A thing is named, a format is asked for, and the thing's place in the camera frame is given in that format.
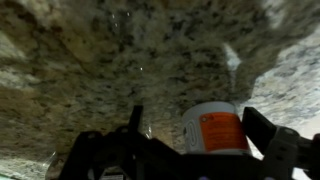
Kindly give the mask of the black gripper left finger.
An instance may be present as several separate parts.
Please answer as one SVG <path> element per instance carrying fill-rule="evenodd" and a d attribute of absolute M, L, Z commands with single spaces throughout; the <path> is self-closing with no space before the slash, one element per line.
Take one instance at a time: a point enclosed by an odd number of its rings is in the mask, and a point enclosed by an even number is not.
<path fill-rule="evenodd" d="M 184 180 L 182 156 L 138 131 L 142 114 L 143 106 L 135 105 L 127 125 L 107 135 L 81 132 L 58 180 L 101 180 L 109 168 L 130 180 Z"/>

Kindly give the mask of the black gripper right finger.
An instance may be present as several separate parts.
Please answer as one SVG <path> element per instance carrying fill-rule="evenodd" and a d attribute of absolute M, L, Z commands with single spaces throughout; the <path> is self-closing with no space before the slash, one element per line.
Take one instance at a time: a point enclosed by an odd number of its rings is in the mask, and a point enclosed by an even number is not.
<path fill-rule="evenodd" d="M 245 107 L 242 116 L 245 134 L 263 155 L 259 180 L 293 180 L 300 168 L 311 180 L 320 180 L 320 134 L 311 139 L 296 130 L 278 126 L 254 107 Z"/>

